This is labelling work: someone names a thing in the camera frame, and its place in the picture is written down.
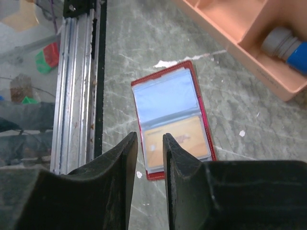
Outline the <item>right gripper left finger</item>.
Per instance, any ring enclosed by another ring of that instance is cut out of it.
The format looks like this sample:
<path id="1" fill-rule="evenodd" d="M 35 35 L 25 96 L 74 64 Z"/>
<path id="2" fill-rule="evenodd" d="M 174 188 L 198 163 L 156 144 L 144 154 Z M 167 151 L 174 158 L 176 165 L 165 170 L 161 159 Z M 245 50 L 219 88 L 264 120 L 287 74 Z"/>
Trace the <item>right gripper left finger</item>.
<path id="1" fill-rule="evenodd" d="M 67 175 L 2 169 L 3 230 L 126 230 L 138 154 L 136 132 Z"/>

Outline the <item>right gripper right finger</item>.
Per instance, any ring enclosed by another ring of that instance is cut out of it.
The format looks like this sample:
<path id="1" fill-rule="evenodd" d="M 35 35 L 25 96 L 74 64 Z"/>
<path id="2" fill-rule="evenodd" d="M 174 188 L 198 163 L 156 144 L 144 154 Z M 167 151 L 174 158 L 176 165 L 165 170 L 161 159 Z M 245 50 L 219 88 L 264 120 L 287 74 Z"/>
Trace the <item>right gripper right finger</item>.
<path id="1" fill-rule="evenodd" d="M 200 161 L 163 136 L 172 230 L 304 230 L 303 161 Z"/>

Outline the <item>red card holder wallet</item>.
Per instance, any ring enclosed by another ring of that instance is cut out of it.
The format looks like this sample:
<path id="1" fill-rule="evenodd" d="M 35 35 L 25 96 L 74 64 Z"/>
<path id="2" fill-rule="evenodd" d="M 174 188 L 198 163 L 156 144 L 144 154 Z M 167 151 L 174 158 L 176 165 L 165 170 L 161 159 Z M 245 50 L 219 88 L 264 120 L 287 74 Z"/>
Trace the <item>red card holder wallet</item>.
<path id="1" fill-rule="evenodd" d="M 148 170 L 143 136 L 146 130 L 199 116 L 210 155 L 201 161 L 215 161 L 210 126 L 199 81 L 191 61 L 183 61 L 131 83 L 141 135 L 141 145 L 149 181 L 163 180 L 164 167 Z"/>

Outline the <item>pink file organizer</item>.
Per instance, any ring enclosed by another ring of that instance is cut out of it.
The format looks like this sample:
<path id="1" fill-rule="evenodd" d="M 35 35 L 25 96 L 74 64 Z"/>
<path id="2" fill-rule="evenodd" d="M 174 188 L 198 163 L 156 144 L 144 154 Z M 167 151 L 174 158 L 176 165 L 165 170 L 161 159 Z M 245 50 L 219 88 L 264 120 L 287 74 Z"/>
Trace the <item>pink file organizer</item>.
<path id="1" fill-rule="evenodd" d="M 260 48 L 285 26 L 307 39 L 305 0 L 177 0 L 176 5 L 283 101 L 307 88 L 307 78 Z"/>

